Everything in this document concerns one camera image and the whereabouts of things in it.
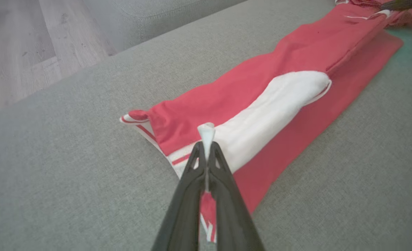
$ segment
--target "sofa cushion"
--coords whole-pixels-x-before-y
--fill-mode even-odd
[[[333,4],[249,0],[1,111],[0,250],[149,250],[178,178],[118,116],[272,51]],[[399,35],[405,45],[253,214],[267,250],[412,250],[412,30]],[[215,250],[204,235],[201,248]]]
[[[245,0],[84,0],[117,51]]]

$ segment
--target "gray fabric surface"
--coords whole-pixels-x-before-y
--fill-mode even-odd
[[[245,0],[83,0],[117,51]]]
[[[249,0],[1,111],[0,250],[150,249],[177,177],[119,116],[214,81],[332,7]],[[412,31],[400,35],[405,47],[254,213],[267,250],[412,250]]]

